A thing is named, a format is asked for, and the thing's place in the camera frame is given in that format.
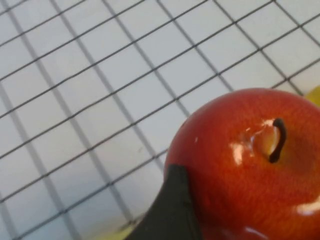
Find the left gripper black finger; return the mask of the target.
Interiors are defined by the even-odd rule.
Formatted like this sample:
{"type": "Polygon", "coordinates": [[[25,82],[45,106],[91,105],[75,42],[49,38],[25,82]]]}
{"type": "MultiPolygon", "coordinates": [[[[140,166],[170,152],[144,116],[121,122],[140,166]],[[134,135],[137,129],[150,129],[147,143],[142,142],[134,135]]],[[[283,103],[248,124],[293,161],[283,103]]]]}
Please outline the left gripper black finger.
{"type": "Polygon", "coordinates": [[[171,164],[153,204],[128,240],[200,240],[186,167],[171,164]]]}

